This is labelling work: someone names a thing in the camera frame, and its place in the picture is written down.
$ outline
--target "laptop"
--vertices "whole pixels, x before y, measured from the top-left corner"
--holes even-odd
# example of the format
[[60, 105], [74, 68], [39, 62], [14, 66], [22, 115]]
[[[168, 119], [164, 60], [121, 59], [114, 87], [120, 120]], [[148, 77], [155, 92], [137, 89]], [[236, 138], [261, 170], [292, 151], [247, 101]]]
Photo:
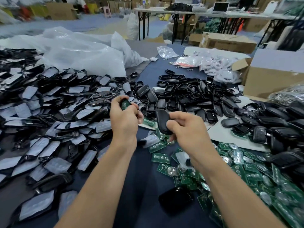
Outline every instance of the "laptop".
[[212, 13], [213, 14], [226, 14], [229, 7], [229, 2], [215, 2]]

